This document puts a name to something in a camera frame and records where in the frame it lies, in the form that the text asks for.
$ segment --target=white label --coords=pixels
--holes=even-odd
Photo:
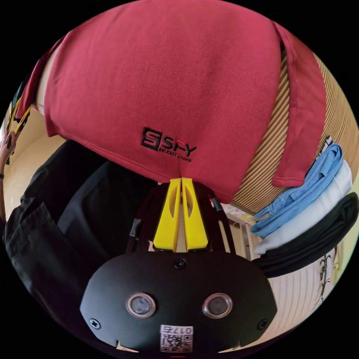
[[[193,327],[161,325],[161,351],[165,353],[191,353]]]

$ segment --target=blue denim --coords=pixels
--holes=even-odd
[[[329,186],[342,162],[341,147],[330,145],[314,162],[301,187],[286,190],[254,216],[258,220],[267,215],[252,227],[252,233],[264,238],[303,211]]]

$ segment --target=striped fabric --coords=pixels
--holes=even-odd
[[[353,181],[359,167],[359,131],[353,112],[344,93],[326,66],[316,56],[323,75],[326,88],[326,120],[318,151],[320,153],[325,140],[330,135],[335,143],[341,145],[344,159],[348,162],[353,174]],[[274,187],[272,177],[279,165],[284,151],[289,119],[289,81],[287,72],[286,52],[282,53],[282,72],[279,90],[272,119],[269,123],[262,144],[247,171],[232,205],[247,213],[257,213],[268,206],[287,188]]]

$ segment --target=shirt logo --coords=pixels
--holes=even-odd
[[[145,127],[142,133],[141,146],[156,152],[162,152],[186,162],[192,162],[191,153],[197,148],[178,139],[164,136],[162,132]]]

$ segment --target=black cloth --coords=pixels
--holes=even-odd
[[[57,225],[92,267],[99,268],[125,252],[137,209],[156,185],[107,161],[76,192]]]
[[[5,237],[42,202],[57,222],[75,192],[106,161],[77,142],[64,142],[33,175],[7,221]]]
[[[335,248],[358,218],[356,193],[342,198],[316,225],[279,248],[253,260],[268,278],[279,277],[306,267]]]
[[[155,185],[69,141],[38,169],[1,224],[6,252],[35,300],[70,333],[111,355],[119,351],[93,335],[80,303],[99,266],[125,251],[139,204]],[[65,235],[57,225],[64,217]]]

